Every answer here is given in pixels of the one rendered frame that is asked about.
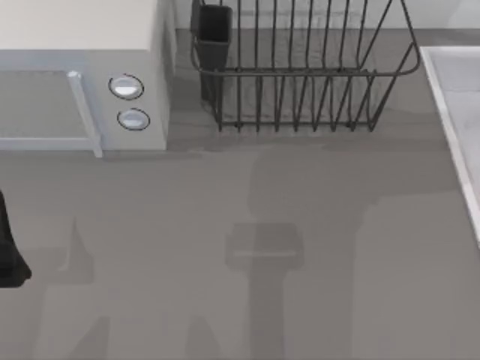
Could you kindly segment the small microwave knob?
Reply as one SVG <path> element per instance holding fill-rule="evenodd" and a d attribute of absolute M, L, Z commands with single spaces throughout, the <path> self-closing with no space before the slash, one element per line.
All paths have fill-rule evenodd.
<path fill-rule="evenodd" d="M 127 131 L 143 131 L 151 124 L 149 115 L 138 108 L 121 111 L 116 118 L 119 125 Z"/>

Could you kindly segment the dark cutlery holder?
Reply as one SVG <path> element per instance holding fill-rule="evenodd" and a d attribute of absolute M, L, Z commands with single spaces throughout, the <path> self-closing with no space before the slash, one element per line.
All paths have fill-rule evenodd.
<path fill-rule="evenodd" d="M 192 0 L 190 33 L 193 49 L 198 58 L 198 71 L 203 101 L 217 100 L 214 72 L 223 72 L 232 37 L 233 9 L 224 4 L 206 4 L 204 0 Z"/>

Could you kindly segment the large microwave knob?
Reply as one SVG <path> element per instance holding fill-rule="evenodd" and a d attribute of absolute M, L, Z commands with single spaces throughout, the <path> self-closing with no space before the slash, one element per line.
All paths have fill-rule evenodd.
<path fill-rule="evenodd" d="M 140 98 L 144 93 L 144 85 L 142 81 L 130 74 L 122 74 L 109 79 L 108 89 L 110 92 L 126 101 L 132 101 Z"/>

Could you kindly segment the pale microwave oven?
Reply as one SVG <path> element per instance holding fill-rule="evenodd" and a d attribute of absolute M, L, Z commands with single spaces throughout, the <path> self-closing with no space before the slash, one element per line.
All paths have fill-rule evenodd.
<path fill-rule="evenodd" d="M 175 60 L 173 0 L 0 0 L 0 68 L 81 71 L 103 153 L 167 148 Z M 141 97 L 110 92 L 122 74 L 142 81 Z M 119 125 L 130 108 L 149 115 L 145 130 Z"/>

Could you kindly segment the microwave door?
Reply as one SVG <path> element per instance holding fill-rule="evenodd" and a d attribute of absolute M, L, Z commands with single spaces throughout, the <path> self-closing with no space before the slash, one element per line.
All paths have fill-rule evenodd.
<path fill-rule="evenodd" d="M 81 71 L 0 67 L 0 152 L 93 153 L 68 71 L 82 74 L 85 96 L 100 132 Z"/>

